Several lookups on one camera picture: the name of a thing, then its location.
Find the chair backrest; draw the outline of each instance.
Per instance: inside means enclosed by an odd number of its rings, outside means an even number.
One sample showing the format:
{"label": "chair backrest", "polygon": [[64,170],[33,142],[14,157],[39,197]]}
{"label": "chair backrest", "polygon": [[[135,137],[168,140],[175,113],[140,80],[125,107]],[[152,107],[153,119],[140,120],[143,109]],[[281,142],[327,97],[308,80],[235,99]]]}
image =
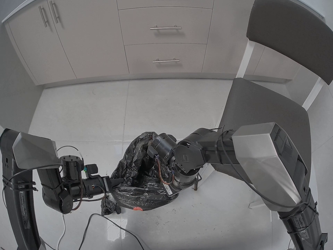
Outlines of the chair backrest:
{"label": "chair backrest", "polygon": [[255,0],[246,36],[333,80],[333,31],[317,16],[289,0]]}

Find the drawer handle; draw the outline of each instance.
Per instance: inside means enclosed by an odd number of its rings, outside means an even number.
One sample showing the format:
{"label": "drawer handle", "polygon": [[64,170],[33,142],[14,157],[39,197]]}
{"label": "drawer handle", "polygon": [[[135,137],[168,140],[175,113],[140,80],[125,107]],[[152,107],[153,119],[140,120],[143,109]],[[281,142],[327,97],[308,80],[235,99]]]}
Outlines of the drawer handle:
{"label": "drawer handle", "polygon": [[39,8],[39,12],[40,12],[40,14],[41,14],[41,16],[42,16],[42,19],[43,19],[43,22],[44,22],[44,26],[45,26],[45,28],[46,28],[46,27],[47,27],[47,23],[48,23],[49,21],[48,21],[48,20],[45,20],[45,17],[44,17],[43,11],[42,11],[42,10],[44,10],[44,7],[39,6],[38,8]]}
{"label": "drawer handle", "polygon": [[164,62],[179,62],[179,59],[173,59],[173,60],[159,60],[158,58],[156,59],[156,61],[153,61],[153,63],[164,63]]}
{"label": "drawer handle", "polygon": [[151,30],[179,30],[181,29],[181,27],[177,27],[176,25],[174,27],[157,27],[157,25],[155,25],[155,27],[150,28]]}
{"label": "drawer handle", "polygon": [[54,5],[55,4],[56,3],[53,3],[52,0],[50,1],[50,5],[51,5],[51,8],[52,8],[54,19],[56,20],[56,23],[58,23],[59,16],[56,15],[56,11],[54,10]]}

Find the chair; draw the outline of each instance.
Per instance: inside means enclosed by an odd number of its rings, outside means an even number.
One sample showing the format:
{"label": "chair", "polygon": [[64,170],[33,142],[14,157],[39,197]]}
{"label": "chair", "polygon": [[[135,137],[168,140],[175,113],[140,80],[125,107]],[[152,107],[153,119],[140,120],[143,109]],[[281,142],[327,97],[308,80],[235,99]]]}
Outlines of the chair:
{"label": "chair", "polygon": [[[246,36],[247,46],[233,80],[220,127],[225,125],[224,130],[238,129],[243,125],[276,122],[287,132],[303,158],[309,182],[311,135],[307,109],[324,82],[330,84],[333,80],[333,31],[310,11],[289,0],[255,0]],[[255,43],[288,56],[319,76],[303,106],[243,79]],[[213,167],[240,179],[228,164]],[[242,167],[239,164],[236,167],[245,177]]]}

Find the chair leg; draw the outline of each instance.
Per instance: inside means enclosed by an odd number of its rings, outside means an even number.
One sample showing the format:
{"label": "chair leg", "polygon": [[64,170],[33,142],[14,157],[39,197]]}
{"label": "chair leg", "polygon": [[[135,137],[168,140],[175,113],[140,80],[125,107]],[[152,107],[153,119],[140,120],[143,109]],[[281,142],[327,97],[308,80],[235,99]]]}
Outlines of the chair leg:
{"label": "chair leg", "polygon": [[247,65],[249,64],[252,52],[253,52],[253,48],[254,48],[255,42],[248,40],[247,41],[247,45],[245,48],[245,52],[242,58],[242,62],[240,62],[240,66],[236,75],[236,78],[243,78]]}
{"label": "chair leg", "polygon": [[304,107],[306,111],[309,109],[312,102],[314,101],[314,99],[319,94],[319,92],[320,92],[321,88],[323,87],[324,83],[325,83],[325,81],[322,78],[319,77],[316,84],[314,85],[314,87],[312,88],[311,92],[309,93],[308,97],[306,98],[306,100],[304,101],[304,103],[302,105],[302,107]]}

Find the tile floor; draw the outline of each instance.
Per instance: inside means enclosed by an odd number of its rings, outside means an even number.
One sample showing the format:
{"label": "tile floor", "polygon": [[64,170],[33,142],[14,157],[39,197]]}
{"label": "tile floor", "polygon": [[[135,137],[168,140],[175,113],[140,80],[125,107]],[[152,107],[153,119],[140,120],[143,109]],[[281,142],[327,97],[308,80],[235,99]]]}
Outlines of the tile floor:
{"label": "tile floor", "polygon": [[[231,80],[158,79],[113,81],[45,89],[29,133],[51,138],[57,147],[80,149],[85,164],[96,163],[100,175],[110,175],[129,142],[143,131],[167,132],[181,139],[199,127],[214,127],[227,100]],[[285,96],[283,84],[259,83]],[[76,155],[63,148],[59,156]],[[37,189],[40,188],[37,174]],[[40,235],[55,247],[62,231],[61,214],[44,205],[36,193],[35,210]],[[245,183],[213,172],[198,191],[189,188],[169,205],[152,211],[123,209],[109,216],[135,233],[145,249],[281,249],[289,243],[285,228],[266,207],[249,209],[259,200]],[[76,249],[92,213],[100,203],[83,203],[65,215],[67,231],[61,249]],[[0,214],[9,223],[6,214]],[[0,235],[15,249],[10,230]],[[139,249],[128,233],[94,216],[82,250]]]}

